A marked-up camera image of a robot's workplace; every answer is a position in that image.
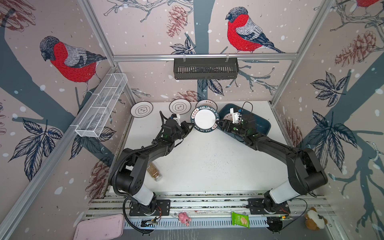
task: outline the bird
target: bird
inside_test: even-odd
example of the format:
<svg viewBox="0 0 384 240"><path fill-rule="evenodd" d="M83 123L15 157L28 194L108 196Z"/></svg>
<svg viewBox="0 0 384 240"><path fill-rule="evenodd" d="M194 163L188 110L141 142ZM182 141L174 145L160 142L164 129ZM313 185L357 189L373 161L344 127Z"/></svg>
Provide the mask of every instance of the bird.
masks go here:
<svg viewBox="0 0 384 240"><path fill-rule="evenodd" d="M365 8L365 14L363 16L361 16L361 17L364 17L366 15L371 14L371 13L367 12L367 7L371 6L374 3L377 3L380 0L355 0L355 1L356 1L356 3L351 7L352 13L350 15L353 16L353 12L357 9L357 7L364 7Z"/></svg>
<svg viewBox="0 0 384 240"><path fill-rule="evenodd" d="M76 83L87 83L83 97L86 93L92 93L88 90L88 80L93 75L97 76L98 64L107 59L84 48L72 47L60 42L54 36L47 36L41 41L40 51L44 61L49 59L66 79Z"/></svg>
<svg viewBox="0 0 384 240"><path fill-rule="evenodd" d="M232 46L240 51L250 51L256 49L269 48L278 53L284 53L265 36L263 30L257 26L248 15L244 7L231 9L225 18L228 20L228 41Z"/></svg>

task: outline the dark blue tray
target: dark blue tray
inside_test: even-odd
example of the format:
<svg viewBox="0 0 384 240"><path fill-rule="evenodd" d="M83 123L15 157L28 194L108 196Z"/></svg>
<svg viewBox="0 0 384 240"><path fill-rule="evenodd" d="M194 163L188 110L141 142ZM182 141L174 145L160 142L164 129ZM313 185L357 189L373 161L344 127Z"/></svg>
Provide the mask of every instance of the dark blue tray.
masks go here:
<svg viewBox="0 0 384 240"><path fill-rule="evenodd" d="M233 108L234 112L238 112L241 110L241 106L237 106L237 105L234 105L232 103L229 103L229 104L225 105L223 107L223 109L218 113L220 120L222 120L228 113L230 113L231 108ZM253 115L253 117L256 120L256 124L257 124L257 126L256 126L257 132L262 133L264 135L268 135L269 129L271 129L271 124L270 124L270 122L268 122L268 120L254 114L254 113L251 113L250 111L245 110L244 108L242 111L243 111L243 114ZM235 134L233 134L233 133L226 132L226 134L228 134L229 136L233 137L236 140L240 139L239 137L236 138Z"/></svg>

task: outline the white tabletop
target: white tabletop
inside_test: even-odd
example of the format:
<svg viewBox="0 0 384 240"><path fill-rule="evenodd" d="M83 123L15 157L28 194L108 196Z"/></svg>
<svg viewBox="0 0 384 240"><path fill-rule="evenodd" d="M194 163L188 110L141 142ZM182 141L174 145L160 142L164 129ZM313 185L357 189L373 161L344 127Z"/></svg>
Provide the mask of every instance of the white tabletop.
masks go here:
<svg viewBox="0 0 384 240"><path fill-rule="evenodd" d="M218 111L226 104L242 106L243 102L216 102ZM267 101L252 101L253 113L271 123L268 137L286 144ZM161 129L159 111L170 117L169 103L152 103L153 111L135 118L125 148L148 146ZM181 115L190 122L191 110ZM286 165L266 153L252 150L226 135L219 128L202 133L193 129L184 142L172 152L154 161L163 178L156 182L146 173L144 183L154 192L237 192L270 190L287 180Z"/></svg>

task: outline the green snack packet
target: green snack packet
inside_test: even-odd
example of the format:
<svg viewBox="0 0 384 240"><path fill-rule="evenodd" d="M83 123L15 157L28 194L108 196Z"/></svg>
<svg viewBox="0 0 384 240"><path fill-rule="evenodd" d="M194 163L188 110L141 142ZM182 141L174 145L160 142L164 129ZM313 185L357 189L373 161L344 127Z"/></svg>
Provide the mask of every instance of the green snack packet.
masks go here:
<svg viewBox="0 0 384 240"><path fill-rule="evenodd" d="M240 225L249 228L248 216L232 212L232 225Z"/></svg>

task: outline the pink toy pig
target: pink toy pig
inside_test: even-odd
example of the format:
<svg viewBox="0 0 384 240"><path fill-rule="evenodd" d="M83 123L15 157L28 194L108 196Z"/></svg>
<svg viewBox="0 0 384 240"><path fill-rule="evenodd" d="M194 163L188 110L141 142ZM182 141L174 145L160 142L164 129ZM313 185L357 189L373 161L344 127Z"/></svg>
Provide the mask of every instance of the pink toy pig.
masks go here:
<svg viewBox="0 0 384 240"><path fill-rule="evenodd" d="M179 221L181 223L185 223L185 225L188 227L189 223L191 222L191 218L188 217L186 212L179 213Z"/></svg>

